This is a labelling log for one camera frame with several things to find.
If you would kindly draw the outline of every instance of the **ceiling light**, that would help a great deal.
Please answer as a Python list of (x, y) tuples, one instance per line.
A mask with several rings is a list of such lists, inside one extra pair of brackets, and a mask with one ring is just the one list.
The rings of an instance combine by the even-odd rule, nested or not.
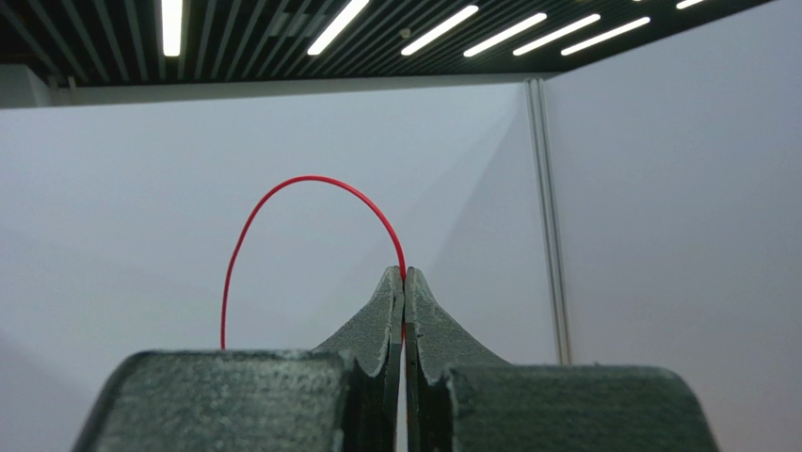
[(439, 24), (436, 27), (432, 28), (431, 31), (429, 31), (422, 37), (418, 38), (412, 44), (408, 45), (407, 47), (404, 47), (404, 50), (401, 51), (401, 55), (409, 56), (421, 50), (421, 47), (437, 39), (440, 35), (454, 28), (465, 19), (468, 19), (478, 10), (479, 7), (475, 7), (473, 5), (465, 7), (462, 11), (446, 19), (445, 22), (443, 22), (442, 24)]
[(533, 40), (532, 42), (529, 42), (528, 44), (524, 45), (523, 47), (521, 47), (519, 49), (516, 49), (512, 53), (512, 55), (517, 57), (517, 56), (523, 55), (523, 54), (525, 54), (527, 52), (531, 52), (531, 51), (537, 49), (538, 47), (541, 47), (543, 45), (548, 44), (549, 42), (551, 42), (553, 40), (558, 40), (558, 39), (568, 35), (568, 33), (573, 33), (574, 31), (582, 28), (583, 26), (593, 24), (594, 22), (598, 21), (601, 18), (602, 17), (599, 14), (591, 14), (591, 15), (585, 17), (583, 20), (574, 22), (573, 24), (570, 24), (568, 26), (564, 26), (564, 27), (560, 28), (559, 30), (557, 30), (557, 31), (555, 31), (555, 32), (553, 32), (551, 34), (546, 35), (543, 38), (540, 38), (539, 40)]
[(677, 9), (685, 9), (701, 2), (702, 0), (685, 0), (677, 4)]
[(539, 12), (538, 14), (535, 14), (534, 16), (530, 17), (529, 19), (526, 19), (523, 22), (510, 26), (508, 29), (502, 31), (498, 35), (495, 35), (488, 40), (483, 40), (482, 42), (479, 42), (474, 47), (471, 47), (470, 49), (466, 50), (465, 53), (462, 55), (466, 57), (473, 57), (479, 52), (488, 50), (490, 47), (498, 44), (499, 42), (503, 40), (508, 40), (513, 36), (521, 33), (523, 30), (531, 26), (534, 26), (535, 24), (543, 22), (545, 20), (546, 20), (546, 15), (543, 14), (542, 12)]
[(181, 53), (181, 4), (183, 0), (162, 0), (162, 46), (165, 57)]
[(563, 54), (563, 55), (570, 55), (570, 54), (572, 54), (574, 52), (579, 52), (580, 50), (585, 49), (587, 47), (590, 47), (593, 44), (598, 44), (599, 42), (602, 42), (603, 40), (609, 40), (610, 38), (614, 38), (614, 37), (616, 37), (616, 36), (618, 36), (618, 35), (620, 35), (622, 33), (626, 33), (626, 32), (628, 32), (630, 30), (633, 30), (633, 29), (639, 27), (640, 25), (648, 24), (649, 20), (650, 19), (648, 17), (643, 17), (643, 18), (638, 19), (638, 20), (636, 20), (634, 22), (630, 22), (630, 23), (628, 23), (626, 25), (623, 25), (623, 26), (620, 26), (618, 28), (614, 28), (614, 29), (608, 31), (607, 33), (602, 33), (599, 36), (597, 36), (596, 38), (591, 38), (589, 40), (580, 42), (580, 43), (578, 43), (576, 45), (572, 45), (571, 47), (569, 47), (568, 49), (563, 50), (560, 53)]
[(306, 53), (309, 55), (320, 55), (320, 53), (331, 44), (334, 38), (337, 38), (337, 35), (357, 17), (357, 14), (359, 14), (367, 4), (368, 0), (351, 0), (351, 2), (340, 11), (340, 14), (331, 21), (331, 24), (326, 27), (326, 30), (314, 40), (312, 46)]

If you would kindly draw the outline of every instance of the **black ceiling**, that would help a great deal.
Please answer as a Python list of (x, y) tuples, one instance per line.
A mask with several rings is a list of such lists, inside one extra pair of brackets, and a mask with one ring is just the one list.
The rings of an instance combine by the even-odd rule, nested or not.
[[(160, 0), (0, 0), (0, 63), (60, 84), (148, 85), (462, 73), (552, 73), (659, 40), (770, 0), (372, 0), (320, 56), (306, 50), (347, 0), (184, 0), (183, 50), (160, 49)], [(401, 49), (468, 5), (479, 11), (413, 56)], [(466, 58), (536, 12), (546, 21)], [(585, 16), (601, 19), (524, 56), (521, 45)], [(635, 19), (651, 22), (569, 56), (560, 51)], [(411, 30), (407, 39), (404, 28)]]

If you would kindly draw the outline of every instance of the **ceiling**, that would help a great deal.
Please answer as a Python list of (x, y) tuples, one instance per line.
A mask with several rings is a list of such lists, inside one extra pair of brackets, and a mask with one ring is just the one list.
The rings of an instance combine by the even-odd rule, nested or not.
[[(552, 73), (770, 0), (372, 0), (319, 56), (307, 48), (347, 0), (184, 0), (182, 52), (161, 52), (160, 0), (0, 0), (0, 64), (60, 85), (298, 80), (465, 73)], [(469, 5), (479, 11), (412, 56), (401, 49)], [(462, 52), (527, 17), (548, 18), (473, 57)], [(567, 24), (601, 19), (523, 56), (512, 51)], [(649, 16), (651, 22), (569, 56), (560, 51)], [(402, 38), (402, 29), (410, 36)]]

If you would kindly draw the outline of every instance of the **white partition panel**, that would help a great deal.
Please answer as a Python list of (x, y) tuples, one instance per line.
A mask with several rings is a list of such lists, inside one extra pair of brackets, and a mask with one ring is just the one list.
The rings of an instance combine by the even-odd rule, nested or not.
[[(217, 347), (240, 228), (303, 173), (372, 197), (476, 338), (515, 362), (555, 362), (523, 84), (6, 110), (0, 449), (68, 450), (128, 354)], [(356, 198), (286, 188), (240, 254), (229, 347), (315, 346), (391, 265)]]
[(574, 358), (678, 372), (727, 451), (802, 450), (801, 17), (546, 82)]

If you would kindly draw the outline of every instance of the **curved red tube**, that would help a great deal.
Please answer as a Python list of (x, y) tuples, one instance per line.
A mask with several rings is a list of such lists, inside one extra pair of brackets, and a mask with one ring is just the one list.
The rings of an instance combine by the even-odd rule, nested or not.
[(405, 280), (407, 278), (407, 264), (404, 260), (404, 251), (401, 250), (401, 242), (398, 241), (398, 235), (395, 234), (395, 230), (393, 229), (392, 224), (390, 221), (387, 220), (387, 217), (379, 210), (379, 208), (372, 202), (370, 199), (363, 195), (358, 189), (354, 188), (346, 184), (345, 182), (338, 181), (337, 179), (332, 179), (327, 176), (317, 176), (317, 175), (306, 175), (306, 176), (298, 176), (292, 179), (287, 179), (286, 181), (274, 186), (273, 189), (267, 192), (266, 195), (262, 197), (261, 200), (256, 204), (256, 207), (253, 208), (253, 211), (250, 213), (248, 220), (245, 222), (245, 226), (242, 228), (242, 233), (239, 235), (239, 239), (236, 242), (236, 246), (234, 247), (234, 251), (232, 253), (232, 259), (229, 261), (229, 269), (226, 271), (226, 283), (223, 286), (223, 307), (220, 313), (220, 349), (226, 349), (226, 311), (228, 309), (229, 304), (229, 285), (232, 281), (232, 271), (234, 262), (236, 262), (236, 256), (239, 253), (239, 249), (242, 247), (242, 242), (245, 240), (245, 234), (248, 233), (248, 228), (250, 227), (250, 223), (253, 222), (253, 219), (256, 218), (256, 214), (259, 213), (259, 209), (270, 199), (276, 192), (281, 190), (286, 186), (291, 186), (292, 184), (303, 182), (303, 181), (317, 181), (317, 182), (324, 182), (326, 184), (331, 184), (333, 186), (338, 186), (342, 188), (360, 200), (367, 204), (368, 207), (373, 210), (373, 213), (376, 214), (379, 220), (381, 220), (381, 224), (384, 225), (384, 228), (387, 229), (388, 234), (390, 234), (390, 239), (393, 241), (393, 245), (395, 246), (395, 253), (398, 255), (398, 268), (401, 271), (401, 280)]

